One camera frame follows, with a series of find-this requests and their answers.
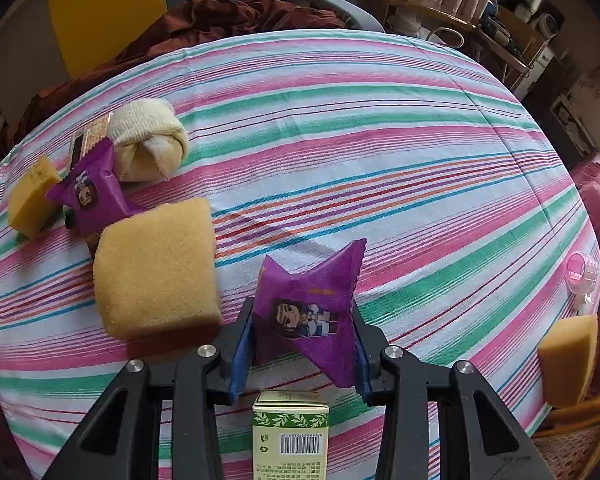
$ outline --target beige knitted cloth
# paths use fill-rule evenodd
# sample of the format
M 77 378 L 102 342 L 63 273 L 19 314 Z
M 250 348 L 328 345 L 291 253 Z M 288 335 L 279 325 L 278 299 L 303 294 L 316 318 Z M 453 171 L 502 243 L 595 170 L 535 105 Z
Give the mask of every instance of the beige knitted cloth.
M 137 99 L 116 110 L 107 137 L 116 152 L 113 171 L 124 182 L 169 178 L 189 149 L 187 133 L 164 99 Z

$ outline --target metal screw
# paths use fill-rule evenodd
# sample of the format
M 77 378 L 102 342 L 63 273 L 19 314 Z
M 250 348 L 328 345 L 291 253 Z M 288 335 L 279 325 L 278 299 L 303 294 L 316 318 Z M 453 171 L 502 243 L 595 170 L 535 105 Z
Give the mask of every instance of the metal screw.
M 461 374 L 471 374 L 475 370 L 475 367 L 469 361 L 458 361 L 456 368 Z
M 384 355 L 389 359 L 399 359 L 404 355 L 404 350 L 399 346 L 391 345 L 384 349 Z
M 131 359 L 131 361 L 126 364 L 126 370 L 132 373 L 139 372 L 143 368 L 144 363 L 142 362 L 142 359 Z
M 213 357 L 216 355 L 216 347 L 213 345 L 202 345 L 198 348 L 198 355 L 200 357 Z

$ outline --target wicker basket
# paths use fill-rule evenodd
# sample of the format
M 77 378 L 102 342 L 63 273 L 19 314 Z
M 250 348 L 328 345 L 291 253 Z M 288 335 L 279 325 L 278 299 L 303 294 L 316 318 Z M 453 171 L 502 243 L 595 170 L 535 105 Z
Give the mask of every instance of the wicker basket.
M 600 460 L 600 397 L 551 412 L 533 438 L 557 480 L 584 480 Z

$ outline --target sponge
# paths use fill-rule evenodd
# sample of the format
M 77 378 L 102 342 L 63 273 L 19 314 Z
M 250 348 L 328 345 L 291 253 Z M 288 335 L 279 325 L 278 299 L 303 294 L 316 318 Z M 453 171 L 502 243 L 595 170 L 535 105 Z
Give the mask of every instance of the sponge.
M 58 205 L 45 195 L 58 182 L 60 175 L 55 166 L 46 155 L 40 155 L 9 195 L 9 225 L 27 237 L 35 238 L 58 208 Z
M 597 346 L 595 314 L 555 322 L 538 345 L 546 402 L 566 408 L 582 401 L 593 377 Z
M 104 229 L 93 263 L 106 332 L 130 339 L 222 322 L 209 202 L 164 204 Z

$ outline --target purple snack package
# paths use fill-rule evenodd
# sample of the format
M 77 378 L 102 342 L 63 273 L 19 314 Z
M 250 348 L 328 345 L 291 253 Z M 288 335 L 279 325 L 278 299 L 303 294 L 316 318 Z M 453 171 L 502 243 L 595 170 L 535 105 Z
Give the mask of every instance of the purple snack package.
M 101 232 L 106 226 L 146 211 L 128 202 L 113 168 L 113 142 L 100 140 L 70 173 L 46 192 L 46 197 L 71 207 L 82 236 Z
M 355 240 L 313 269 L 297 274 L 265 257 L 252 311 L 256 362 L 295 350 L 335 386 L 353 386 L 356 349 L 351 299 L 365 245 L 366 239 Z

